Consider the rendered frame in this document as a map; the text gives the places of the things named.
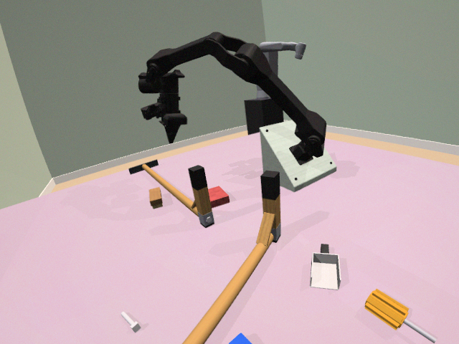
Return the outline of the yellow-handled screwdriver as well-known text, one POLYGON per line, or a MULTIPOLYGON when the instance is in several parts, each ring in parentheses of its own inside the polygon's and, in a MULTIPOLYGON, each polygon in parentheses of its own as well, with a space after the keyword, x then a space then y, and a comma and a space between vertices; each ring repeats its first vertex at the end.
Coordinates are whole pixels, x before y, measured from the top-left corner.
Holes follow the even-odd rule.
POLYGON ((424 330, 406 319, 409 308, 400 304, 398 301, 392 299, 390 296, 378 289, 373 291, 366 299, 365 309, 395 330, 400 328, 402 323, 404 323, 420 335, 427 338, 429 341, 435 343, 437 340, 437 338, 432 337, 430 334, 426 333, 424 330))

